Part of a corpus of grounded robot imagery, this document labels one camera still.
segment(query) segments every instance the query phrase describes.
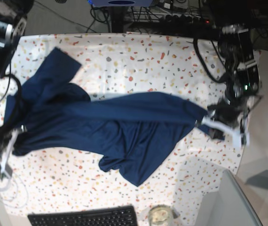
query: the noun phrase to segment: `speckled white surface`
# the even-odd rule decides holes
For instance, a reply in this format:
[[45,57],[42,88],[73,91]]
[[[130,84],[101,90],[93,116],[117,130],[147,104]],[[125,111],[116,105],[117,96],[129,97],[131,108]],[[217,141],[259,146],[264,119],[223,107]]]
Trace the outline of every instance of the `speckled white surface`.
[[[133,92],[161,91],[206,108],[222,97],[225,85],[213,83],[203,72],[191,39],[143,34],[83,34],[22,37],[12,61],[12,73],[23,83],[33,76],[54,47],[82,63],[73,79],[92,100]],[[224,68],[209,41],[199,48],[210,71],[221,76]],[[0,96],[7,80],[0,81]],[[11,84],[10,93],[16,91]],[[5,101],[0,105],[3,120]],[[118,171],[101,171],[99,154],[67,148],[49,148],[9,160],[29,192],[24,208],[7,207],[10,214],[90,210],[132,204],[139,225],[148,225],[148,210],[157,204],[173,206],[181,215],[178,225],[194,225],[202,197],[219,188],[222,171],[237,172],[242,150],[194,129],[141,186],[135,187]],[[25,187],[16,179],[15,207],[25,202]],[[4,193],[16,192],[16,185]]]

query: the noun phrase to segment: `blue cloth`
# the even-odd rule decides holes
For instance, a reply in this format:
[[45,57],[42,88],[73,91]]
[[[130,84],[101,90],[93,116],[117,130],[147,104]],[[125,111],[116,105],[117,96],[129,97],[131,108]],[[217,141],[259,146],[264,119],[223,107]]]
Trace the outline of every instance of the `blue cloth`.
[[[139,186],[164,161],[176,143],[207,111],[196,104],[159,92],[90,101],[69,83],[80,64],[55,48],[22,90],[14,125],[25,125],[14,155],[48,147],[68,147],[103,154],[100,168]],[[15,104],[8,96],[5,121]],[[207,126],[199,127],[208,133]]]

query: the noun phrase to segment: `terrazzo tablecloth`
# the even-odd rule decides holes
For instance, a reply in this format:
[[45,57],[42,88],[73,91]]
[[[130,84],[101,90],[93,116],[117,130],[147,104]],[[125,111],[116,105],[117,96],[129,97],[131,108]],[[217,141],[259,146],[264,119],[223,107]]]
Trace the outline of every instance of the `terrazzo tablecloth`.
[[[143,34],[41,35],[22,37],[12,60],[12,73],[24,83],[44,58],[59,47],[82,64],[72,82],[92,100],[135,92],[160,91],[206,108],[223,95],[224,84],[213,83],[204,73],[192,39]],[[199,48],[217,77],[224,68],[209,41]],[[0,80],[0,97],[8,80]],[[9,93],[16,86],[11,82]],[[5,100],[0,105],[3,120]],[[132,204],[139,225],[148,225],[147,213],[158,204],[172,206],[178,225],[194,225],[203,196],[217,191],[224,169],[237,172],[242,150],[231,139],[212,141],[194,129],[141,186],[135,187],[118,173],[101,171],[99,154],[68,148],[49,148],[24,157],[12,156],[10,165],[17,185],[3,194],[11,199],[9,214],[91,210]]]

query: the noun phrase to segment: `navy blue shirt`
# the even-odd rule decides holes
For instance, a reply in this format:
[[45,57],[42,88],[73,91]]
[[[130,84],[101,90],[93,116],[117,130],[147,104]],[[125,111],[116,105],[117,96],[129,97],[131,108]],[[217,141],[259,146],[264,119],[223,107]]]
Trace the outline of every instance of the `navy blue shirt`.
[[[22,86],[22,103],[12,127],[25,125],[14,155],[48,147],[68,147],[103,154],[100,168],[119,169],[132,184],[142,184],[207,111],[160,92],[90,101],[69,83],[81,65],[55,48]],[[5,121],[15,104],[8,96]],[[199,127],[208,133],[207,126]]]

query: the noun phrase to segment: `black keyboard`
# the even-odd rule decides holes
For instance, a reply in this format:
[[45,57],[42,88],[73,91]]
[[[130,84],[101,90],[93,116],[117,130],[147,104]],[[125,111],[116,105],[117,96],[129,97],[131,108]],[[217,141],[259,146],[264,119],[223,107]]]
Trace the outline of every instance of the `black keyboard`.
[[30,214],[32,226],[138,226],[133,206],[71,213]]

